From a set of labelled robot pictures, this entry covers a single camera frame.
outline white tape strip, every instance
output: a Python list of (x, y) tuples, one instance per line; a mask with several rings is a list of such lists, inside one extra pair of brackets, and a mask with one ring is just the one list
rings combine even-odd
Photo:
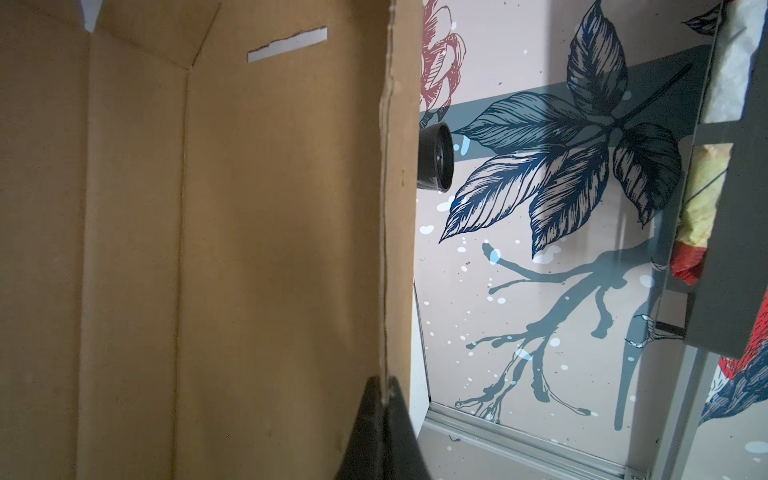
[(310, 45), (321, 43), (328, 40), (328, 28), (322, 27), (316, 30), (302, 31), (293, 37), (275, 40), (269, 45), (248, 52), (248, 63), (262, 60), (264, 58), (280, 55), (287, 51), (298, 50), (299, 48), (309, 47)]

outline gray panel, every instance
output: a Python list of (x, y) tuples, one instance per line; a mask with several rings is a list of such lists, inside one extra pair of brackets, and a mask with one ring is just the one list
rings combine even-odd
[(740, 134), (741, 121), (724, 121), (716, 124), (701, 124), (696, 127), (695, 145), (732, 144)]
[(730, 131), (733, 153), (685, 338), (732, 358), (744, 354), (768, 285), (767, 111), (768, 49), (761, 45), (741, 128)]
[(650, 480), (680, 480), (719, 356), (687, 346)]
[(510, 459), (514, 465), (542, 472), (549, 478), (558, 480), (617, 480), (619, 478), (639, 480), (644, 478), (640, 472), (632, 471), (623, 465), (503, 425), (487, 422), (434, 402), (429, 406), (424, 427), (494, 452), (496, 455)]
[(419, 435), (419, 447), (434, 480), (560, 480), (428, 425)]

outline printed wall panel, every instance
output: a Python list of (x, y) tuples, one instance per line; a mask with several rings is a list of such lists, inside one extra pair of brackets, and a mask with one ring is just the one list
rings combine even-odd
[(711, 3), (425, 5), (422, 126), (446, 121), (457, 160), (417, 200), (432, 401), (650, 467), (680, 355), (651, 327)]

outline tree branch illustration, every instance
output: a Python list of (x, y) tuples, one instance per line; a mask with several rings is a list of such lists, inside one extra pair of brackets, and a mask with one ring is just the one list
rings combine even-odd
[[(457, 409), (471, 409), (472, 414), (488, 421), (500, 423), (502, 413), (502, 401), (504, 397), (518, 385), (525, 366), (530, 362), (533, 368), (533, 388), (536, 399), (540, 402), (549, 402), (554, 400), (557, 403), (570, 409), (578, 415), (590, 415), (591, 410), (573, 406), (560, 399), (552, 391), (545, 376), (545, 351), (549, 341), (560, 326), (593, 292), (595, 293), (595, 303), (600, 313), (598, 324), (591, 333), (596, 338), (605, 338), (608, 329), (613, 325), (613, 317), (607, 310), (604, 302), (605, 293), (613, 288), (620, 289), (627, 284), (624, 275), (636, 266), (651, 262), (652, 249), (654, 247), (654, 238), (650, 238), (640, 243), (636, 247), (612, 250), (601, 253), (594, 262), (585, 263), (569, 271), (562, 273), (539, 273), (528, 270), (517, 263), (504, 260), (498, 261), (498, 265), (523, 276), (522, 279), (512, 280), (500, 286), (488, 290), (493, 294), (504, 288), (509, 288), (516, 283), (535, 282), (535, 283), (563, 283), (573, 276), (587, 274), (575, 285), (567, 289), (552, 308), (538, 321), (529, 323), (526, 330), (522, 333), (508, 333), (500, 336), (486, 336), (472, 342), (466, 346), (467, 349), (475, 349), (480, 344), (490, 343), (495, 349), (504, 346), (507, 343), (517, 343), (516, 350), (512, 354), (506, 367), (498, 375), (498, 381), (484, 388), (483, 394), (471, 397), (465, 400), (459, 400), (455, 403)], [(489, 243), (483, 244), (483, 253), (490, 259), (494, 250)], [(617, 405), (617, 416), (614, 427), (621, 429), (624, 418), (624, 403), (627, 398), (629, 383), (634, 373), (634, 366), (640, 358), (640, 353), (645, 345), (652, 339), (671, 338), (661, 337), (654, 334), (652, 319), (647, 315), (650, 308), (656, 303), (661, 292), (661, 288), (651, 288), (648, 298), (636, 310), (634, 317), (630, 321), (627, 331), (627, 342), (624, 346), (624, 367), (622, 368), (620, 393)], [(540, 340), (540, 343), (532, 353), (526, 352), (526, 348)]]

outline dark blue leaf illustration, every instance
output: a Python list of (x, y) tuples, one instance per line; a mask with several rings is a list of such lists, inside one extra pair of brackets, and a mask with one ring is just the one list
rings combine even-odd
[(643, 225), (667, 205), (681, 174), (677, 142), (659, 125), (632, 127), (614, 151), (614, 176)]
[(562, 166), (565, 147), (499, 155), (472, 172), (456, 192), (440, 241), (489, 227), (549, 182)]
[(717, 31), (718, 22), (726, 21), (724, 10), (723, 10), (722, 19), (723, 20), (721, 21), (720, 20), (720, 3), (718, 3), (717, 5), (712, 7), (712, 9), (709, 10), (707, 13), (703, 15), (699, 15), (697, 17), (693, 17), (691, 20), (687, 20), (683, 23), (691, 27), (691, 29), (696, 33), (713, 36)]
[(531, 202), (534, 255), (587, 223), (605, 190), (607, 160), (604, 142), (567, 154), (563, 168)]
[(568, 56), (568, 88), (585, 114), (610, 115), (627, 90), (627, 62), (616, 28), (597, 0), (581, 20)]
[(524, 91), (491, 104), (456, 134), (503, 155), (543, 144), (565, 144), (588, 124), (568, 102), (554, 95)]

